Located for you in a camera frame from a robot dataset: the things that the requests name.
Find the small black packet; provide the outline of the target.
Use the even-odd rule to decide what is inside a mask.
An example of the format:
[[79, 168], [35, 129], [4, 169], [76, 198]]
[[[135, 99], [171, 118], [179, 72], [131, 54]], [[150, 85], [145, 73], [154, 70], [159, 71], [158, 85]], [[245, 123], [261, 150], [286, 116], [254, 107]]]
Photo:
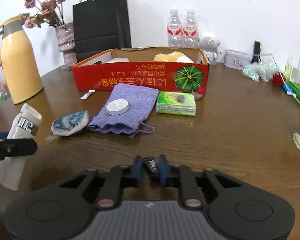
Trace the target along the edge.
[[154, 157], [143, 157], [143, 169], [147, 173], [150, 181], [153, 183], [160, 182], [160, 172], [157, 165], [157, 161]]

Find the blue white round pouch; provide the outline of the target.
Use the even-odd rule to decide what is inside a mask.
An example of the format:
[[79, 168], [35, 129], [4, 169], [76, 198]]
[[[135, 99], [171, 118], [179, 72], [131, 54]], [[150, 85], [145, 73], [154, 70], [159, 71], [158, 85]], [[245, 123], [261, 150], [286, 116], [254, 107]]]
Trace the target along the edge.
[[90, 116], [88, 111], [75, 112], [53, 121], [51, 134], [46, 141], [53, 141], [58, 137], [69, 137], [80, 132], [89, 124]]

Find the white round disc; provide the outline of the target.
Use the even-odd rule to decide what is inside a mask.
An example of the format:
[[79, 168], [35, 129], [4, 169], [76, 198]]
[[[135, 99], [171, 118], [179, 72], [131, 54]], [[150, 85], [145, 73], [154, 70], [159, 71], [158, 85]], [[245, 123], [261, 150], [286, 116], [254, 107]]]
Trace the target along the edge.
[[110, 115], [121, 115], [129, 110], [129, 103], [125, 99], [116, 99], [106, 105], [106, 110]]

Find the green tissue pack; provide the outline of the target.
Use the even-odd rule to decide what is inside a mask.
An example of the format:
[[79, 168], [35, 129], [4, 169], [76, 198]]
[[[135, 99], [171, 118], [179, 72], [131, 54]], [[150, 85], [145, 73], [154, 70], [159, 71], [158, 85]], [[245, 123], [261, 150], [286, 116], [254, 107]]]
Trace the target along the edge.
[[156, 112], [184, 116], [196, 115], [196, 101], [193, 94], [181, 92], [160, 92]]

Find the yellow thermos jug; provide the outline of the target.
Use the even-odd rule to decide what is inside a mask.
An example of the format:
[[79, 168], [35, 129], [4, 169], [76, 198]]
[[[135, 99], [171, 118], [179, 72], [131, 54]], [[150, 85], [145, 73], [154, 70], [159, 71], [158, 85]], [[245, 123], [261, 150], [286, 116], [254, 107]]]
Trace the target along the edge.
[[0, 25], [0, 67], [16, 105], [32, 98], [44, 88], [32, 44], [23, 30], [24, 23], [25, 20], [16, 16]]

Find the purple towel cloth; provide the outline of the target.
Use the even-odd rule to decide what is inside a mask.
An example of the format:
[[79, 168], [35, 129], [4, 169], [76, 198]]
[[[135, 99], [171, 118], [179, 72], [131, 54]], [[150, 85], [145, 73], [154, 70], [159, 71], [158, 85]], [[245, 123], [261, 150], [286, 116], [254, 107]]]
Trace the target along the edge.
[[[127, 134], [135, 137], [139, 133], [152, 134], [155, 129], [145, 124], [151, 114], [159, 90], [143, 86], [119, 83], [114, 88], [108, 101], [88, 124], [88, 129], [101, 133]], [[129, 103], [129, 110], [121, 115], [110, 115], [106, 105], [116, 99], [125, 99]]]

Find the small white sachet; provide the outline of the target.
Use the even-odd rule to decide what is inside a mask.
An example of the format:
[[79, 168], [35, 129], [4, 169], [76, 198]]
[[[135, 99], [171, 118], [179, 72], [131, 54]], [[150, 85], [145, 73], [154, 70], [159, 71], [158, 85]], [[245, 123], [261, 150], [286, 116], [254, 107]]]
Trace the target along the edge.
[[95, 90], [88, 90], [83, 96], [81, 96], [80, 100], [87, 100], [89, 96], [95, 93]]

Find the red cardboard box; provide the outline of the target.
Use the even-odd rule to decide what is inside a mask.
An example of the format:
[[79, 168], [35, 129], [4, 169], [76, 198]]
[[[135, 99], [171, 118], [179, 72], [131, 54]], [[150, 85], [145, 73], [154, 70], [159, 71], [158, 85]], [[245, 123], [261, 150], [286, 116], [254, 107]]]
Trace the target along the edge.
[[[193, 63], [154, 62], [157, 54], [181, 52]], [[106, 63], [127, 57], [129, 62]], [[80, 91], [112, 90], [117, 84], [145, 86], [160, 91], [206, 92], [210, 63], [201, 49], [177, 47], [147, 47], [109, 49], [91, 56], [72, 67]]]

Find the yellow white plush toy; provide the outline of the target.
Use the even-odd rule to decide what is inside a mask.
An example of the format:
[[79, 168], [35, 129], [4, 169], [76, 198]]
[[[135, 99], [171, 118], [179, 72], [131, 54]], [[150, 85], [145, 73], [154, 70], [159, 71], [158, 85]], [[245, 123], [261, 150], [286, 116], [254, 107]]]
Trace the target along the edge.
[[177, 63], [193, 63], [193, 61], [185, 54], [174, 51], [170, 54], [157, 54], [154, 57], [154, 62], [177, 62]]

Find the white tin box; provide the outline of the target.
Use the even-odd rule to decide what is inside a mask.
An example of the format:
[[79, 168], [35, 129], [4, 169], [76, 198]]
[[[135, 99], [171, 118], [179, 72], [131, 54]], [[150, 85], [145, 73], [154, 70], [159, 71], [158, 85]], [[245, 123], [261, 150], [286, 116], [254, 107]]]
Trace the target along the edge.
[[235, 50], [226, 50], [224, 53], [224, 65], [228, 68], [242, 71], [251, 63], [252, 56]]

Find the white plastic case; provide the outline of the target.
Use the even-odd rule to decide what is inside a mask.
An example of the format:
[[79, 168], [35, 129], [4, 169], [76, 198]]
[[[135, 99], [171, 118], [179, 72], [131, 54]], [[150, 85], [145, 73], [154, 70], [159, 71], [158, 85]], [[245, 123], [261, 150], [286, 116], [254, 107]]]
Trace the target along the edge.
[[113, 58], [106, 63], [120, 63], [120, 62], [129, 62], [129, 59], [127, 57], [118, 57], [118, 58]]

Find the white round robot toy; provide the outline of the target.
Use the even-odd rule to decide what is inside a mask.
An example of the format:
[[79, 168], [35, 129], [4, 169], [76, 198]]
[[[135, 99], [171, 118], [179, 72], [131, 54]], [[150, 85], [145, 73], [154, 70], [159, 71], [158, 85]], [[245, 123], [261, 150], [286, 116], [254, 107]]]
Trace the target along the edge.
[[199, 45], [211, 65], [222, 63], [223, 52], [219, 49], [220, 41], [216, 35], [201, 37], [199, 40]]

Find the teal crumpled plastic wrap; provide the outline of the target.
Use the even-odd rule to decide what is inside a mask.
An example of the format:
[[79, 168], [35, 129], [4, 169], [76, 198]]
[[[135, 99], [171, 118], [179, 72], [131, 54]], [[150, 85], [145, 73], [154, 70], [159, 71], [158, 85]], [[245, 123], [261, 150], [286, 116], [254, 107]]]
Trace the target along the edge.
[[276, 64], [271, 60], [247, 64], [242, 70], [243, 76], [246, 76], [255, 82], [258, 82], [261, 79], [266, 83], [270, 82], [273, 79], [273, 75], [278, 73], [279, 71]]

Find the right water bottle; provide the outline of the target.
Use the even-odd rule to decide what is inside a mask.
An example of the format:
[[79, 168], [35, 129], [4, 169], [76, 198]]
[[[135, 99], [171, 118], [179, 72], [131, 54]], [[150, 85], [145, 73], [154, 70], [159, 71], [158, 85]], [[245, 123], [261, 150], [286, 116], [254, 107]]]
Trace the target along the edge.
[[194, 10], [188, 10], [183, 21], [183, 45], [186, 48], [198, 48], [198, 22]]

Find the water bottle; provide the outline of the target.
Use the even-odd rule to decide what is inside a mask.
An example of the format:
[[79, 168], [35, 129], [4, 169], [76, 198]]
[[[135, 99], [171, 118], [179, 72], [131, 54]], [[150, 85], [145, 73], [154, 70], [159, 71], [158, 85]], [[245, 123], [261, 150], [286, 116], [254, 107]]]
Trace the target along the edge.
[[183, 21], [183, 45], [186, 48], [198, 48], [198, 22], [194, 10], [188, 10]]
[[177, 9], [170, 10], [167, 21], [167, 38], [170, 47], [181, 47], [183, 37], [182, 23]]

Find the red small ornament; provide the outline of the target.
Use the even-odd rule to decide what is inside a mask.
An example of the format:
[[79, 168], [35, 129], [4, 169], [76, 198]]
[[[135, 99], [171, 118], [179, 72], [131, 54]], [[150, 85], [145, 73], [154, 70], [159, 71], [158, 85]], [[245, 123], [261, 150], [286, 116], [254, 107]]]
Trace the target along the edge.
[[280, 75], [280, 73], [275, 73], [273, 74], [273, 78], [271, 80], [271, 83], [275, 86], [281, 86], [283, 85], [285, 82], [285, 78], [282, 78], [282, 76]]

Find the pink artificial flowers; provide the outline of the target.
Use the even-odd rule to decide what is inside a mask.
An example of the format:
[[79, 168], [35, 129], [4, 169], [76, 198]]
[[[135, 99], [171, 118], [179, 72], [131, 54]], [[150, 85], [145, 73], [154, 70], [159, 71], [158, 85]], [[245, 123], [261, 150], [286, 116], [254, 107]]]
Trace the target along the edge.
[[21, 14], [24, 20], [24, 26], [31, 29], [40, 28], [43, 23], [47, 23], [50, 27], [59, 27], [65, 24], [63, 14], [63, 3], [66, 0], [25, 0], [26, 9], [37, 9], [33, 15], [30, 13]]

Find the green blue toothbrush pack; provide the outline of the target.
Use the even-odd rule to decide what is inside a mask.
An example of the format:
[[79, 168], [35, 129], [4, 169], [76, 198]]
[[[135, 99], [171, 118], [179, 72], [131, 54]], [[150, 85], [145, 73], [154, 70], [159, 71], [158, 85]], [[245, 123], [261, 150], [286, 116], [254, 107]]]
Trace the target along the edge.
[[300, 103], [300, 85], [290, 79], [293, 70], [295, 70], [295, 68], [293, 68], [290, 63], [286, 64], [283, 72], [285, 82], [282, 85], [282, 88], [288, 95], [292, 96], [298, 103]]

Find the left water bottle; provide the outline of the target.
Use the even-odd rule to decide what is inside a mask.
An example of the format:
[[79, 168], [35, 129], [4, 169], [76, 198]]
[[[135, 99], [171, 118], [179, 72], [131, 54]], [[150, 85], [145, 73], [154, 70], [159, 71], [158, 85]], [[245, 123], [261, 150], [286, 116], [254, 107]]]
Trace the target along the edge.
[[181, 47], [183, 37], [182, 23], [177, 9], [170, 10], [167, 21], [167, 38], [170, 47]]

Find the black paper bag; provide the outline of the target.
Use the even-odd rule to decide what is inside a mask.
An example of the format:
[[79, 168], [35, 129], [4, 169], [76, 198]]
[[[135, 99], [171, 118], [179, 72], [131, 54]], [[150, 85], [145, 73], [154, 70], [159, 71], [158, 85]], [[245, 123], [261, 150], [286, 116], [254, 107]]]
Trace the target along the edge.
[[132, 46], [127, 0], [80, 0], [72, 11], [77, 62]]

